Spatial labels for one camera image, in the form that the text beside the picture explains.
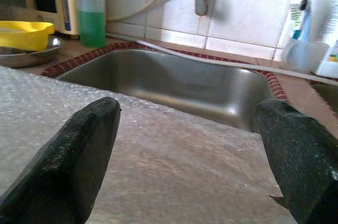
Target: yellow container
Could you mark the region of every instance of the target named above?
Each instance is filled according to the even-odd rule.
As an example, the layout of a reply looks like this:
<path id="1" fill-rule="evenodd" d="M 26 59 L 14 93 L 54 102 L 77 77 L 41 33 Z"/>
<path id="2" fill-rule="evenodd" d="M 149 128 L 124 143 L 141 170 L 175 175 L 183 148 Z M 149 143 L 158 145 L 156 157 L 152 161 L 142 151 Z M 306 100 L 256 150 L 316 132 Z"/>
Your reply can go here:
<path id="1" fill-rule="evenodd" d="M 49 22 L 0 21 L 0 47 L 43 51 L 48 35 L 54 31 L 53 23 Z"/>

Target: white tile wall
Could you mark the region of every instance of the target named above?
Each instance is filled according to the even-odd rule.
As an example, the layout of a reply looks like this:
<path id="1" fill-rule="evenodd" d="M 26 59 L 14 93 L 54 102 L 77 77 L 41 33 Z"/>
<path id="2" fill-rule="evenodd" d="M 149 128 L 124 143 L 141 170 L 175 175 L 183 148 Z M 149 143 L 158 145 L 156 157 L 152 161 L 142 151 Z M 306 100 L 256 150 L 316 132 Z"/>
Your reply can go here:
<path id="1" fill-rule="evenodd" d="M 209 36 L 275 47 L 288 0 L 215 0 Z"/>
<path id="2" fill-rule="evenodd" d="M 211 37 L 208 37 L 205 48 L 261 59 L 272 59 L 275 51 L 271 47 Z"/>
<path id="3" fill-rule="evenodd" d="M 192 35 L 184 32 L 156 29 L 154 27 L 146 27 L 145 38 L 160 40 L 168 43 L 176 43 L 197 48 L 204 48 L 206 36 Z"/>
<path id="4" fill-rule="evenodd" d="M 121 35 L 130 35 L 137 38 L 144 38 L 145 26 L 129 24 L 124 22 L 108 22 L 106 25 L 108 32 L 119 33 Z"/>
<path id="5" fill-rule="evenodd" d="M 282 49 L 276 49 L 275 55 L 274 55 L 274 61 L 280 61 L 281 60 L 281 53 L 283 52 Z"/>
<path id="6" fill-rule="evenodd" d="M 107 17 L 130 14 L 152 0 L 106 0 Z M 165 42 L 272 59 L 283 48 L 289 0 L 209 0 L 208 14 L 194 0 L 161 0 L 147 13 L 109 23 L 109 31 Z M 318 35 L 333 0 L 313 0 L 311 37 Z"/>

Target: white pipe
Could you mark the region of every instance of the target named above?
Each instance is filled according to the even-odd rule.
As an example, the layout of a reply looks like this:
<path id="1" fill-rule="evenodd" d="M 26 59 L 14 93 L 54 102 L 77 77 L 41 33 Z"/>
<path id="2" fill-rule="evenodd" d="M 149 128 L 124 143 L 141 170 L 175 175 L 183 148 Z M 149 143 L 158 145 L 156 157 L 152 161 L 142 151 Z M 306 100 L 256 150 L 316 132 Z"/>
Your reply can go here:
<path id="1" fill-rule="evenodd" d="M 114 22 L 114 21 L 121 21 L 130 17 L 133 17 L 137 14 L 140 14 L 142 12 L 145 12 L 147 10 L 149 10 L 150 8 L 152 8 L 153 6 L 155 6 L 158 3 L 159 0 L 153 0 L 152 2 L 148 3 L 147 5 L 145 5 L 142 9 L 137 10 L 136 12 L 133 12 L 131 14 L 127 14 L 127 15 L 122 15 L 122 16 L 115 16 L 115 17 L 107 17 L 107 22 Z"/>
<path id="2" fill-rule="evenodd" d="M 179 52 L 176 52 L 176 51 L 172 51 L 172 50 L 169 50 L 169 49 L 166 49 L 166 48 L 160 47 L 158 45 L 148 43 L 148 42 L 145 42 L 145 41 L 142 41 L 142 40 L 139 40 L 139 39 L 130 38 L 130 37 L 124 36 L 124 35 L 106 33 L 106 36 L 108 36 L 110 38 L 117 38 L 117 39 L 121 39 L 121 40 L 125 40 L 125 41 L 135 42 L 135 43 L 138 43 L 138 44 L 141 44 L 141 45 L 144 45 L 144 46 L 165 52 L 165 53 L 170 54 L 170 55 L 174 55 L 174 56 L 178 56 L 178 57 L 186 58 L 186 59 L 190 59 L 190 60 L 201 61 L 201 62 L 210 63 L 210 64 L 220 64 L 222 66 L 240 67 L 240 68 L 244 68 L 244 69 L 273 72 L 273 73 L 298 77 L 298 78 L 302 78 L 302 79 L 306 79 L 306 80 L 318 81 L 318 82 L 321 82 L 321 83 L 324 83 L 324 84 L 338 86 L 337 81 L 329 80 L 329 79 L 318 77 L 318 76 L 315 76 L 315 75 L 304 74 L 304 73 L 300 73 L 300 72 L 293 72 L 293 71 L 288 71 L 288 70 L 283 70 L 283 69 L 273 68 L 273 67 L 262 67 L 262 66 L 257 66 L 255 64 L 244 64 L 244 63 L 236 63 L 236 62 L 227 62 L 227 61 L 198 58 L 198 57 L 195 57 L 195 56 L 190 56 L 190 55 L 182 54 L 182 53 L 179 53 Z"/>

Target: kitchen counter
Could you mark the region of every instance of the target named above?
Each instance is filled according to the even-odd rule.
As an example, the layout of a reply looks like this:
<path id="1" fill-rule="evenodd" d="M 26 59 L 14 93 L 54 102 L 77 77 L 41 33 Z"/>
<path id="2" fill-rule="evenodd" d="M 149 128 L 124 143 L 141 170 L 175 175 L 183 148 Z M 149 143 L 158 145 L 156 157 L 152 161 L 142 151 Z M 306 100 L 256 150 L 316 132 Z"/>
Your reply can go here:
<path id="1" fill-rule="evenodd" d="M 67 39 L 63 38 L 64 44 L 59 50 L 59 54 L 54 61 L 51 61 L 47 64 L 37 66 L 37 67 L 30 67 L 30 68 L 20 68 L 20 70 L 34 73 L 34 74 L 41 74 L 41 72 L 53 65 L 56 65 L 60 62 L 72 59 L 79 55 L 82 55 L 86 52 L 94 50 L 94 48 L 88 48 L 81 46 L 78 40 L 74 39 Z M 193 48 L 189 46 L 165 43 L 161 41 L 155 40 L 146 40 L 147 42 L 169 48 L 169 49 L 177 49 L 189 52 L 196 52 L 206 55 L 212 55 L 215 57 L 222 57 L 226 59 L 235 59 L 240 60 L 247 63 L 258 64 L 261 66 L 268 66 L 268 67 L 279 67 L 279 62 L 265 60 L 265 59 L 256 59 L 252 57 L 245 57 L 241 55 L 223 53 L 218 51 L 210 51 L 206 49 L 199 49 Z M 120 43 L 125 42 L 119 39 L 112 39 L 106 38 L 107 44 L 112 43 Z M 290 103 L 297 108 L 300 112 L 303 112 L 311 117 L 316 118 L 323 124 L 335 137 L 338 138 L 338 119 L 334 116 L 331 112 L 327 103 L 322 99 L 322 97 L 312 88 L 307 80 L 285 76 L 282 74 L 276 74 L 287 98 L 289 99 Z"/>

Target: stainless steel sink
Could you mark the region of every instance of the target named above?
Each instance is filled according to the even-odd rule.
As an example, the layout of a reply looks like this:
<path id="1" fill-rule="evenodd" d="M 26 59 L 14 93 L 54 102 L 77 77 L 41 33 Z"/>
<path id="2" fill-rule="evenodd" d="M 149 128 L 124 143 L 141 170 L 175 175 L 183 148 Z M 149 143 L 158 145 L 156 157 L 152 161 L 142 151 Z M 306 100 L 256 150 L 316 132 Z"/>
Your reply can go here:
<path id="1" fill-rule="evenodd" d="M 256 105 L 274 97 L 268 81 L 258 73 L 136 49 L 107 53 L 57 79 L 124 93 L 254 132 Z"/>
<path id="2" fill-rule="evenodd" d="M 312 86 L 338 114 L 338 87 L 324 84 L 313 84 Z"/>

